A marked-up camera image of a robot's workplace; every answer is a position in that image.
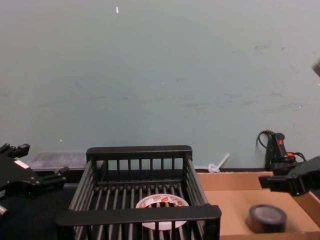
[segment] black plastic crate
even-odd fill
[[[56,219],[59,240],[218,240],[221,211],[210,205],[186,145],[94,147],[69,210]],[[152,194],[172,194],[189,206],[135,208]],[[159,222],[187,221],[173,230]],[[142,223],[155,222],[155,230]]]

